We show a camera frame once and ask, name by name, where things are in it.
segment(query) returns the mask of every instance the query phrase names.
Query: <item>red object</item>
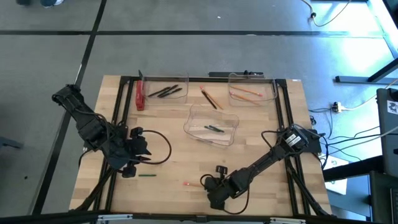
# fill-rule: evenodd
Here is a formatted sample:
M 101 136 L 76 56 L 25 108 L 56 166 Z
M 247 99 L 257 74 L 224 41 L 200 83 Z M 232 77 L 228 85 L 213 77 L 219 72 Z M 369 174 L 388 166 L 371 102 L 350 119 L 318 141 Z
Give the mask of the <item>red object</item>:
M 137 82 L 136 106 L 138 111 L 144 110 L 145 107 L 144 82 L 141 80 Z

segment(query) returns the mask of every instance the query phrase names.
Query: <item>gray floor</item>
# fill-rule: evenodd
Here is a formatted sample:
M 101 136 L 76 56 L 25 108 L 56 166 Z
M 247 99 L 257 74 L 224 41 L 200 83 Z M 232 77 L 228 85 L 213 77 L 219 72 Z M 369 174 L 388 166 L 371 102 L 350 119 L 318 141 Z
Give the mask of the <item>gray floor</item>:
M 99 4 L 100 1 L 94 0 L 69 0 L 44 10 L 37 3 L 25 8 L 0 2 L 0 30 L 91 30 Z M 335 14 L 342 7 L 342 3 L 335 2 L 313 5 L 319 23 L 323 15 Z M 321 29 L 307 23 L 308 11 L 299 0 L 249 4 L 225 0 L 108 0 L 99 29 L 323 30 L 350 31 L 362 37 L 369 32 L 381 32 L 365 3 L 351 4 L 341 17 Z M 25 144 L 21 150 L 0 149 L 0 217 L 29 212 L 63 113 L 51 102 L 51 94 L 74 82 L 87 40 L 88 36 L 0 35 L 0 136 Z M 192 77 L 203 77 L 209 71 L 248 69 L 263 71 L 274 78 L 303 80 L 310 108 L 326 107 L 334 101 L 350 107 L 367 100 L 383 86 L 336 84 L 333 77 L 369 76 L 392 59 L 384 39 L 373 35 L 372 38 L 97 36 L 81 89 L 88 105 L 94 107 L 103 75 L 137 75 L 140 69 L 160 75 L 186 71 Z M 398 77 L 398 72 L 391 76 Z M 314 117 L 318 121 L 315 128 L 329 133 L 326 114 Z M 360 110 L 334 114 L 333 122 L 332 136 L 353 135 L 378 125 L 377 106 L 372 102 Z M 82 144 L 72 121 L 44 206 L 45 213 L 68 210 Z M 381 147 L 375 141 L 346 152 L 365 159 L 379 155 Z M 356 160 L 340 153 L 335 156 Z M 349 185 L 360 188 L 351 188 L 353 195 L 367 189 L 366 180 L 349 180 Z M 331 201 L 338 199 L 332 194 L 330 197 Z M 355 212 L 365 215 L 364 209 Z

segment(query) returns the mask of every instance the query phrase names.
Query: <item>wooden table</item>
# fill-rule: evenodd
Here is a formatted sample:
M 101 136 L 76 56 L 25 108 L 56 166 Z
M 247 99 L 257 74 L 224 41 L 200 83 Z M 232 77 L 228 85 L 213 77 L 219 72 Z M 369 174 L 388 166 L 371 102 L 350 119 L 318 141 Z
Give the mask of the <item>wooden table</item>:
M 99 90 L 95 112 L 103 114 L 108 121 L 112 117 L 119 80 L 120 76 L 106 75 Z M 144 129 L 153 129 L 163 133 L 169 139 L 173 151 L 170 159 L 164 164 L 159 166 L 139 164 L 137 166 L 138 174 L 157 174 L 157 177 L 136 176 L 124 179 L 118 174 L 112 212 L 227 215 L 223 211 L 210 208 L 203 188 L 185 186 L 183 182 L 199 184 L 199 178 L 203 174 L 218 175 L 215 172 L 217 165 L 226 166 L 229 172 L 232 172 L 250 165 L 267 153 L 269 147 L 261 139 L 260 133 L 264 130 L 276 130 L 279 127 L 275 101 L 262 107 L 232 107 L 228 103 L 229 96 L 226 94 L 227 83 L 190 82 L 186 104 L 146 105 L 144 111 L 137 111 L 134 103 L 135 85 L 136 82 L 127 125 L 130 129 L 141 126 Z M 204 85 L 206 90 L 223 105 L 222 112 L 239 116 L 234 144 L 226 149 L 193 140 L 183 130 L 188 111 L 193 103 L 211 107 L 200 93 L 200 85 Z M 311 128 L 301 81 L 287 80 L 287 85 L 294 122 L 305 128 Z M 281 101 L 286 125 L 287 117 L 283 97 Z M 119 110 L 119 117 L 122 112 L 123 103 Z M 164 140 L 152 133 L 145 133 L 144 136 L 148 142 L 148 150 L 152 153 L 151 159 L 153 161 L 163 159 L 169 150 Z M 270 142 L 276 140 L 274 134 L 267 134 L 266 138 Z M 319 161 L 310 153 L 303 153 L 301 158 L 306 186 L 323 209 L 331 212 Z M 102 160 L 103 155 L 100 151 L 89 153 L 83 158 L 70 208 L 79 206 L 93 190 L 98 182 Z M 297 186 L 295 188 L 298 209 L 300 213 L 303 213 L 300 191 Z M 107 189 L 108 187 L 105 186 L 101 208 L 104 208 Z M 283 161 L 275 163 L 258 175 L 250 189 L 249 205 L 243 215 L 292 215 Z M 231 212 L 240 211 L 245 201 L 246 193 L 237 199 L 228 199 L 226 209 Z

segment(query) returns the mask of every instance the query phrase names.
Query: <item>clear plastic container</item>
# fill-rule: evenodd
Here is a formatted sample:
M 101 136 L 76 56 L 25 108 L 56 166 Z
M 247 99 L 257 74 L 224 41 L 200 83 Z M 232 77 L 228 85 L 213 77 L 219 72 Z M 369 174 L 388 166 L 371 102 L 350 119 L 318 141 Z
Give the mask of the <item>clear plastic container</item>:
M 234 142 L 238 124 L 239 118 L 234 114 L 224 114 L 201 105 L 192 105 L 183 128 L 194 139 L 216 146 L 230 146 Z
M 158 104 L 184 104 L 188 95 L 188 73 L 176 73 L 166 76 L 143 75 L 144 96 L 149 105 Z M 169 95 L 163 96 L 165 88 L 172 88 L 166 91 Z
M 265 75 L 229 74 L 228 94 L 231 106 L 265 106 L 277 96 L 276 83 Z

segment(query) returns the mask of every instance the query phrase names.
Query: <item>green pen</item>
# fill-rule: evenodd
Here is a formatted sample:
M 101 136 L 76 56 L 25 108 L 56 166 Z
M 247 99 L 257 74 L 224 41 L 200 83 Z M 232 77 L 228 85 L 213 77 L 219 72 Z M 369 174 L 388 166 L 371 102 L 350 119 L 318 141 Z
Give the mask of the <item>green pen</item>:
M 138 174 L 139 177 L 156 177 L 156 174 Z

